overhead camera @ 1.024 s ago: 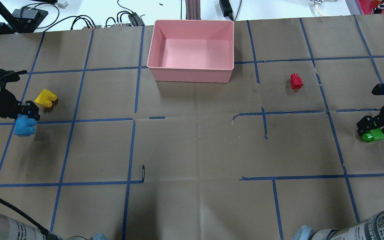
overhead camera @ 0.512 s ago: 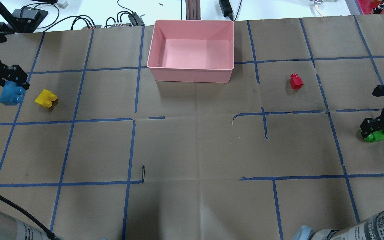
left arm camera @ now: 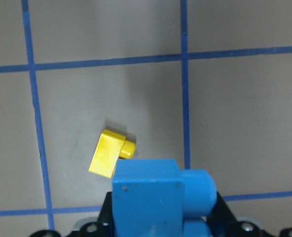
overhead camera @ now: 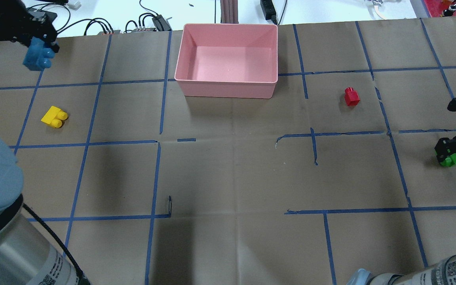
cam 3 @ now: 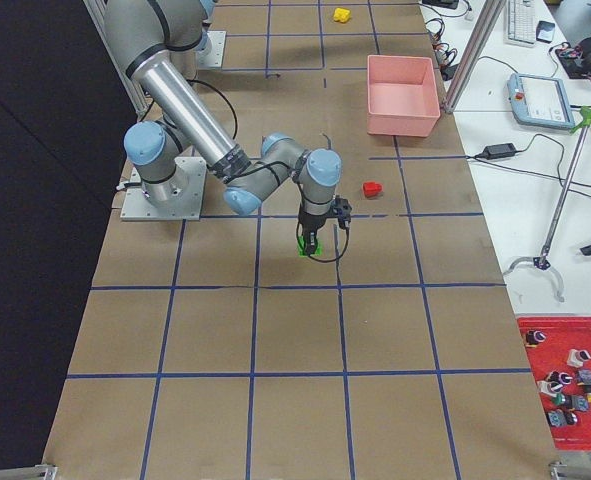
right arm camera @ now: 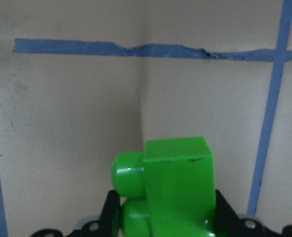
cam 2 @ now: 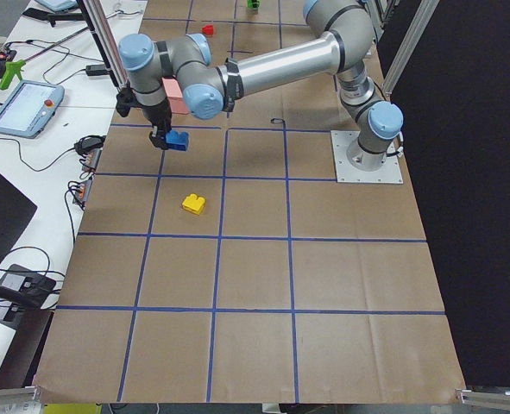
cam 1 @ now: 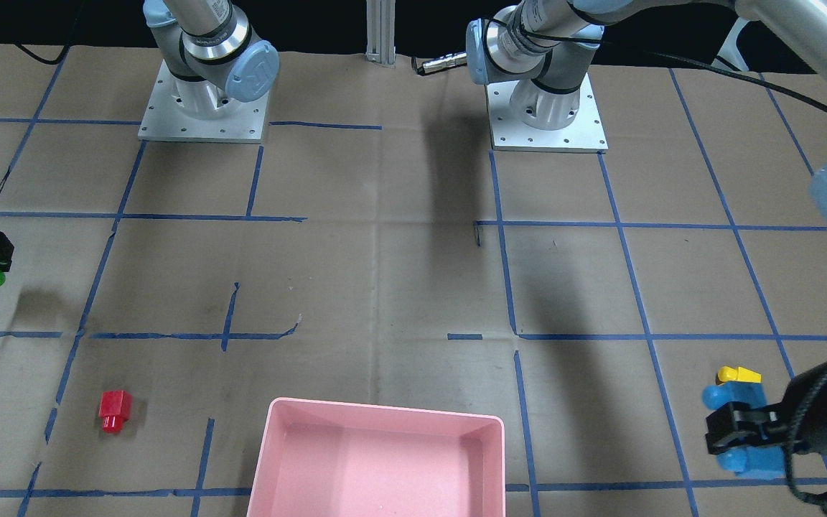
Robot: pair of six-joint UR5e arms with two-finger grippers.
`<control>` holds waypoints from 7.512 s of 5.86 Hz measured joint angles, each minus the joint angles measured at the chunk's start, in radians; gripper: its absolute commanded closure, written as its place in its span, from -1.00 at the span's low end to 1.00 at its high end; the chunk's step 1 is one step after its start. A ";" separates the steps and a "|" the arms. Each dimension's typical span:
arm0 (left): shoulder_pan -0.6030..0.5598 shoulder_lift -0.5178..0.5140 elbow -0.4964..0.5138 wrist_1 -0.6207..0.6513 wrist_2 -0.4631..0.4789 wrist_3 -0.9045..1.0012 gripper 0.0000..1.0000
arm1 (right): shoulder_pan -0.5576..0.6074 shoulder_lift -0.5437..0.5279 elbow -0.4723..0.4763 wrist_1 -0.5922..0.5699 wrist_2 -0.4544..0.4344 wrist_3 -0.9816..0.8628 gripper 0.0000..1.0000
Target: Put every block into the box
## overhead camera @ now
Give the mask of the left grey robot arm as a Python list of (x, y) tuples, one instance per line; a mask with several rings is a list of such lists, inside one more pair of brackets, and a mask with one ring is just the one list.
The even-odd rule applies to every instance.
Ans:
[[(31, 71), (51, 67), (58, 32), (46, 14), (20, 0), (0, 0), (0, 38), (28, 48)], [(0, 139), (0, 285), (89, 285), (90, 280), (57, 234), (24, 203), (23, 171)]]

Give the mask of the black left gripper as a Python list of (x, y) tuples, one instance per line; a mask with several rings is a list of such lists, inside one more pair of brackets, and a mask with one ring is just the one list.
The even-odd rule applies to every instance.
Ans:
[(38, 38), (46, 48), (59, 52), (53, 19), (43, 11), (29, 11), (21, 0), (0, 0), (0, 34), (27, 48)]

